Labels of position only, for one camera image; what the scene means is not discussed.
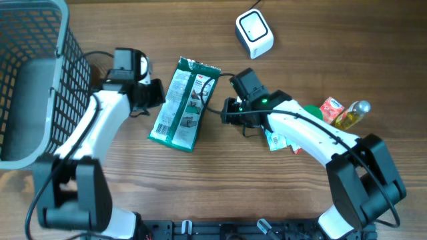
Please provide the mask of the light green wipes packet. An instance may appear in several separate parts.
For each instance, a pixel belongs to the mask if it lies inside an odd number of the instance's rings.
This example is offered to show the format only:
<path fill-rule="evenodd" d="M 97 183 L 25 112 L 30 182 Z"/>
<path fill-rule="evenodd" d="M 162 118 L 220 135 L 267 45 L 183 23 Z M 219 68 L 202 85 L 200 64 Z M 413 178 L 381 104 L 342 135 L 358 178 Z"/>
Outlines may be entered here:
<path fill-rule="evenodd" d="M 273 133 L 267 129 L 264 129 L 264 134 L 271 151 L 284 149 L 293 143 L 289 139 L 286 139 L 283 135 Z"/>

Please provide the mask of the green glove package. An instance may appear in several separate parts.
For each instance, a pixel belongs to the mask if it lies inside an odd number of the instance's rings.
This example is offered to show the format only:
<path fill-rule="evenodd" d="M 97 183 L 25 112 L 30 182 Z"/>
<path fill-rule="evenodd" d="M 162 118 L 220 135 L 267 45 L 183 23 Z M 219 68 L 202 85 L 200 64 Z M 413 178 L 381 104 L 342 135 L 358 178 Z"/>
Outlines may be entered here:
<path fill-rule="evenodd" d="M 220 73 L 217 67 L 181 57 L 148 138 L 192 152 L 205 111 L 203 104 L 210 100 Z"/>

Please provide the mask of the green lid jar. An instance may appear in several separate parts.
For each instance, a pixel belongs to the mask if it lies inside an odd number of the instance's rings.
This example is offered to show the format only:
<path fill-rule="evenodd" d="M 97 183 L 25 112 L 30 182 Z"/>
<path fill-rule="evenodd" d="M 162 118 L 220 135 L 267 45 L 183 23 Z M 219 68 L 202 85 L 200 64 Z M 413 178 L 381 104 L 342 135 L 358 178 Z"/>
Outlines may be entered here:
<path fill-rule="evenodd" d="M 304 106 L 304 110 L 306 110 L 311 115 L 317 117 L 321 121 L 323 120 L 323 113 L 318 107 L 316 107 L 314 105 L 306 105 L 306 106 Z"/>

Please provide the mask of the red toothpaste tube box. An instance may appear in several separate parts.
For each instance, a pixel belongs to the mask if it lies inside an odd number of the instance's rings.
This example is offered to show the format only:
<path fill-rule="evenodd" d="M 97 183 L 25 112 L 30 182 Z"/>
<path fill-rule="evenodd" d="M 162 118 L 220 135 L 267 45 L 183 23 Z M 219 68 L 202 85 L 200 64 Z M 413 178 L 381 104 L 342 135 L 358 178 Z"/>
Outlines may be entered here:
<path fill-rule="evenodd" d="M 298 153 L 302 152 L 302 148 L 299 147 L 298 145 L 292 145 L 292 151 L 295 155 L 297 155 Z"/>

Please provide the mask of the red tissue pack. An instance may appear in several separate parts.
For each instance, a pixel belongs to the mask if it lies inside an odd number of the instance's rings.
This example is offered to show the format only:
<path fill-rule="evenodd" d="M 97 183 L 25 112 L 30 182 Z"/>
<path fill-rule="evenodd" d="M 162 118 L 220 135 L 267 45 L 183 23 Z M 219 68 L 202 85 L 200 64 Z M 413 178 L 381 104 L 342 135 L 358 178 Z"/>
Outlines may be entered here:
<path fill-rule="evenodd" d="M 323 121 L 328 124 L 331 124 L 344 109 L 345 107 L 332 97 L 328 97 L 320 106 Z"/>

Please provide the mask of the yellow oil bottle grey cap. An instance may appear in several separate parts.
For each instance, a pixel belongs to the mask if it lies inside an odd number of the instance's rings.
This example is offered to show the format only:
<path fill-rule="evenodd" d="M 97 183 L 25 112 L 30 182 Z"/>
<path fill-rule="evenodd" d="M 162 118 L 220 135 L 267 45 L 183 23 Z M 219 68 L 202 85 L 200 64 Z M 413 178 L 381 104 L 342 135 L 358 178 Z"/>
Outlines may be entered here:
<path fill-rule="evenodd" d="M 370 110 L 371 105 L 368 101 L 356 101 L 336 118 L 334 121 L 334 127 L 343 131 L 348 130 L 350 127 L 362 120 Z"/>

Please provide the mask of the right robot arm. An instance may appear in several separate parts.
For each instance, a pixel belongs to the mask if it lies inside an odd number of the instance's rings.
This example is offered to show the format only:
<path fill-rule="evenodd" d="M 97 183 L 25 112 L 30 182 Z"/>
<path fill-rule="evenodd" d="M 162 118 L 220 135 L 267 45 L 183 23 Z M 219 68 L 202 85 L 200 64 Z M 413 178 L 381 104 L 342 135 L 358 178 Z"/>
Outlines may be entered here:
<path fill-rule="evenodd" d="M 326 169 L 333 205 L 318 218 L 320 231 L 339 239 L 363 231 L 406 197 L 406 188 L 385 142 L 359 137 L 307 112 L 283 91 L 273 93 L 253 69 L 230 74 L 237 93 L 221 112 L 222 121 L 277 133 L 299 145 Z"/>

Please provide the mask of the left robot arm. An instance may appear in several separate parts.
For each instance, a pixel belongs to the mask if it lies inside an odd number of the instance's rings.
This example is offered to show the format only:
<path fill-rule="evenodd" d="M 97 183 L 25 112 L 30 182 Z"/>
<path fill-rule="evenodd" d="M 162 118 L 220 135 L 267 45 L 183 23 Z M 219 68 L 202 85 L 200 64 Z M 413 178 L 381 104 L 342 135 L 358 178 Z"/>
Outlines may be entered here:
<path fill-rule="evenodd" d="M 150 108 L 165 102 L 165 93 L 161 80 L 151 79 L 143 51 L 119 47 L 110 56 L 113 67 L 98 85 L 65 86 L 66 96 L 85 94 L 89 105 L 66 142 L 36 160 L 35 196 L 24 224 L 27 239 L 33 237 L 34 213 L 43 228 L 76 230 L 76 238 L 152 238 L 139 213 L 114 207 L 101 165 L 123 122 L 149 115 Z"/>

